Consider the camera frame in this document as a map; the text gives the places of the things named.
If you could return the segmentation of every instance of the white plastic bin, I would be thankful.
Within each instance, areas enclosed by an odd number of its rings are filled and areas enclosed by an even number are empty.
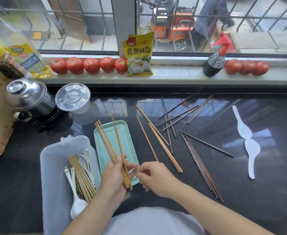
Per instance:
[[[74,154],[83,154],[84,149],[89,150],[98,190],[101,183],[99,163],[88,137],[69,135],[45,147],[40,154],[44,235],[60,235],[72,221],[70,211],[73,193],[64,174],[64,167],[71,167],[68,158]]]

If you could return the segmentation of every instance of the orange vehicle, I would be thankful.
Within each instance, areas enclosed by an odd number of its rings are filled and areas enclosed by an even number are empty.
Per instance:
[[[167,8],[158,8],[157,18],[155,18],[156,8],[153,8],[153,16],[151,18],[151,29],[156,31],[158,44],[173,44],[173,36],[177,51],[186,51],[190,46],[190,38],[188,34],[194,28],[195,18],[192,18],[194,9],[186,7],[176,7],[176,16],[165,16],[165,14],[173,14],[176,5],[167,11]]]

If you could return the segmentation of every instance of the steel pot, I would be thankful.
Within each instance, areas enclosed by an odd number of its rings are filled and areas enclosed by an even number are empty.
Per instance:
[[[5,92],[8,106],[16,110],[14,118],[29,121],[50,114],[55,109],[54,96],[47,86],[32,78],[21,78],[8,84]]]

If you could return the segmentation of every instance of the window sill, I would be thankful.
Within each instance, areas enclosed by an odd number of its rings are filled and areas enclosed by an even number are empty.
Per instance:
[[[116,72],[98,75],[53,74],[52,77],[39,79],[45,84],[167,84],[167,85],[280,85],[287,86],[287,67],[271,67],[263,76],[230,76],[222,69],[214,77],[206,77],[201,66],[157,66],[152,67],[152,76],[127,77]]]

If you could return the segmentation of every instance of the spice jar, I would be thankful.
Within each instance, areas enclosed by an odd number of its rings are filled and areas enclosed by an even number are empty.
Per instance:
[[[25,75],[25,69],[0,45],[0,72],[8,79],[18,79]]]

